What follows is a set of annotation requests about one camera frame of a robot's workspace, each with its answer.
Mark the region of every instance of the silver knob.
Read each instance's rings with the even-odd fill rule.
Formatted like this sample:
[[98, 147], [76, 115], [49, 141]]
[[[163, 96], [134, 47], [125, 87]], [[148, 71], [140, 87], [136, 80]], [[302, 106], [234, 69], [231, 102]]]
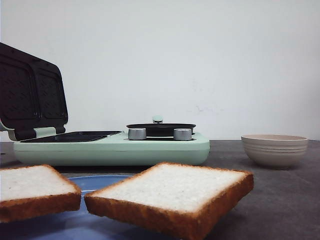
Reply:
[[128, 139], [129, 140], [144, 140], [147, 138], [147, 132], [145, 128], [129, 128]]
[[173, 130], [173, 139], [178, 141], [189, 141], [192, 139], [190, 128], [175, 128]]

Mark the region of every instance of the white bread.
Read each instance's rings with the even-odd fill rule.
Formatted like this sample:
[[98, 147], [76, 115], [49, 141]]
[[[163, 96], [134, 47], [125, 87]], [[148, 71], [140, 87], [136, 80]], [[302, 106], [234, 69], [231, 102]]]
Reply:
[[84, 200], [92, 214], [201, 240], [253, 186], [251, 172], [164, 162]]
[[49, 165], [0, 169], [0, 223], [76, 211], [81, 189]]

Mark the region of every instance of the bread crust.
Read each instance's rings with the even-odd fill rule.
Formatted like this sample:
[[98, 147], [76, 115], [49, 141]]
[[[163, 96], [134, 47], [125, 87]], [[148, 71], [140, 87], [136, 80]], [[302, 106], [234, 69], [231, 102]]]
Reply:
[[231, 171], [229, 169], [190, 166], [180, 163], [160, 163], [132, 177], [86, 194], [84, 200], [88, 211], [91, 214], [101, 217], [107, 216], [121, 222], [135, 224], [180, 239], [202, 240], [218, 222], [220, 217], [236, 206], [238, 201], [247, 195], [254, 187], [254, 178], [251, 172], [233, 170], [243, 172], [245, 175], [242, 179], [226, 188], [219, 195], [202, 204], [198, 211], [195, 212], [168, 210], [126, 200], [92, 196], [93, 194], [100, 193], [108, 188], [114, 188], [125, 181], [138, 178], [142, 174], [151, 171], [161, 164]]
[[[37, 166], [38, 165], [0, 169], [0, 174], [3, 170], [33, 168]], [[47, 214], [61, 213], [64, 211], [79, 210], [81, 202], [81, 189], [73, 181], [61, 175], [50, 165], [43, 164], [40, 166], [49, 168], [61, 180], [65, 181], [68, 184], [71, 184], [74, 187], [74, 192], [1, 201], [1, 223], [9, 223], [12, 221], [34, 218]]]

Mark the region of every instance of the gray countertop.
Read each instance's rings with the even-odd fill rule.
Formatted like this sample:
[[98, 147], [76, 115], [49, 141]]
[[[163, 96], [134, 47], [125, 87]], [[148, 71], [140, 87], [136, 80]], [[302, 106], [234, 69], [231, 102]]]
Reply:
[[[254, 189], [221, 218], [206, 240], [320, 239], [320, 141], [311, 140], [294, 167], [273, 170], [254, 164], [240, 140], [212, 140], [203, 166], [254, 174]], [[15, 159], [12, 142], [1, 142], [0, 168], [24, 166]], [[135, 174], [148, 166], [56, 167], [67, 177]]]

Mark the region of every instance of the lid knob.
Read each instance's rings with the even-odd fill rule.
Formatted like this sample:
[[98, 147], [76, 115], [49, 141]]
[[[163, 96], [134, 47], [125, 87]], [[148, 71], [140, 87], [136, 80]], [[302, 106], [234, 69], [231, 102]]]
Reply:
[[129, 140], [144, 140], [146, 138], [147, 138], [147, 131], [144, 127], [129, 128], [129, 132], [128, 132]]
[[154, 124], [162, 124], [164, 122], [164, 118], [160, 115], [156, 115], [152, 117], [152, 122]]
[[173, 139], [178, 141], [189, 141], [192, 139], [190, 128], [175, 128], [173, 130]]

